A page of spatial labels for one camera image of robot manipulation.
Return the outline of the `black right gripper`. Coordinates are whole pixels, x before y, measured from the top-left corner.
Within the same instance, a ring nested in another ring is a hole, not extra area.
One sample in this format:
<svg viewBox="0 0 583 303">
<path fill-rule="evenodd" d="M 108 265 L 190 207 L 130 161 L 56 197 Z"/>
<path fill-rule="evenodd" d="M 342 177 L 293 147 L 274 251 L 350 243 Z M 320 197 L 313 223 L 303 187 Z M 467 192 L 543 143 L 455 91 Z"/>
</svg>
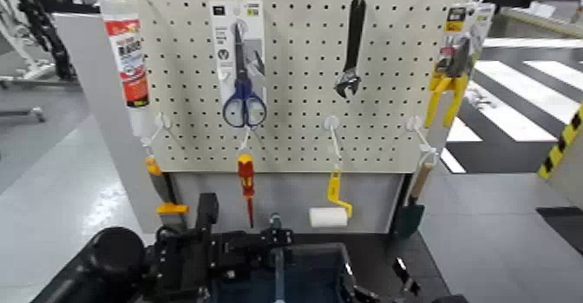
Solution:
<svg viewBox="0 0 583 303">
<path fill-rule="evenodd" d="M 401 281 L 401 293 L 411 293 L 418 296 L 421 286 L 409 274 L 408 268 L 401 257 L 396 257 L 392 264 L 392 269 L 396 277 Z M 344 263 L 341 273 L 341 293 L 345 302 L 379 303 L 379 296 L 371 290 L 357 284 L 350 263 Z"/>
</svg>

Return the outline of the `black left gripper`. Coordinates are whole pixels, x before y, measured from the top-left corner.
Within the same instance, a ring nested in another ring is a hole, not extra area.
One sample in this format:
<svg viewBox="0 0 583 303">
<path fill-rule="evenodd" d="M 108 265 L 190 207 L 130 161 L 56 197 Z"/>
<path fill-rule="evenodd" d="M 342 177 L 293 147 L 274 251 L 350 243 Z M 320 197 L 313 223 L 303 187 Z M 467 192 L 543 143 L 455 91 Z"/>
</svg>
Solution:
<svg viewBox="0 0 583 303">
<path fill-rule="evenodd" d="M 294 244 L 289 228 L 267 228 L 261 234 L 245 231 L 213 234 L 210 252 L 210 274 L 217 280 L 249 280 L 252 271 L 265 266 L 266 247 Z"/>
</svg>

